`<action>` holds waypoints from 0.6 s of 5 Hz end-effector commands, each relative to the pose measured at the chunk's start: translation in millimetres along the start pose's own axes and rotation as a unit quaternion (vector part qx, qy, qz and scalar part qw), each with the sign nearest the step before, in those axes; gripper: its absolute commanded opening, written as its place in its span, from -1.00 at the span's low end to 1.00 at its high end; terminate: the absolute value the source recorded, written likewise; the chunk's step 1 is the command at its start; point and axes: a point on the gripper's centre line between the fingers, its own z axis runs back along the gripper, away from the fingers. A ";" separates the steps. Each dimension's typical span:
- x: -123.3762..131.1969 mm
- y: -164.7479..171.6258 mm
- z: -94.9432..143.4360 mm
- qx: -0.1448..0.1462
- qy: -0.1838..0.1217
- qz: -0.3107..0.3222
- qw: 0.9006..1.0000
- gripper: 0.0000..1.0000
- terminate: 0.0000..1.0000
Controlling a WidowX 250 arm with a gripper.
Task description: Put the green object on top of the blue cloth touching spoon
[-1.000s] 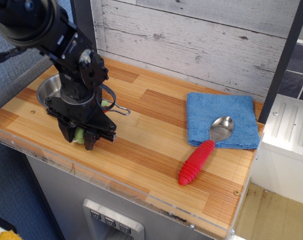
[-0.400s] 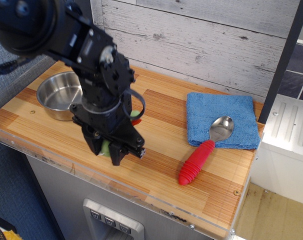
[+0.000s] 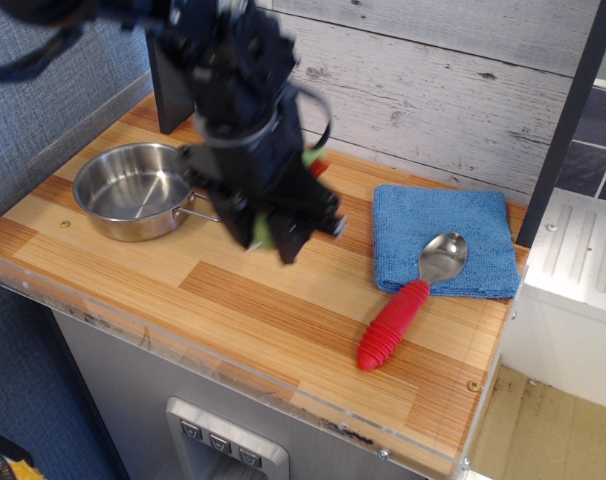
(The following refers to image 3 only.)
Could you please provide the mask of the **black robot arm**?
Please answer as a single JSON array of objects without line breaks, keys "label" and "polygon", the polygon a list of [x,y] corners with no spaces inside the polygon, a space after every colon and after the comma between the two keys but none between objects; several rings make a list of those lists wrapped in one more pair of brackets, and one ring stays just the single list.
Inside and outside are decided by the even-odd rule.
[{"label": "black robot arm", "polygon": [[0,83],[39,76],[96,19],[142,28],[193,101],[203,143],[182,147],[179,160],[238,244],[266,240],[291,264],[314,232],[342,233],[339,198],[304,162],[300,88],[289,80],[294,43],[254,2],[3,1],[0,8],[54,30],[41,47],[0,65]]}]

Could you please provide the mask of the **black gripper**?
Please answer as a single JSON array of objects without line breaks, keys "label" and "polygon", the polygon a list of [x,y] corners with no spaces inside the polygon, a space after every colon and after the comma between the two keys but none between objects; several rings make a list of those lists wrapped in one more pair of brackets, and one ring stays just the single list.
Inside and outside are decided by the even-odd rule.
[{"label": "black gripper", "polygon": [[345,219],[338,195],[304,168],[304,142],[296,114],[266,114],[245,131],[221,135],[206,124],[205,142],[178,150],[190,183],[208,194],[232,238],[253,242],[255,216],[268,227],[283,264],[296,260],[312,233],[339,236]]}]

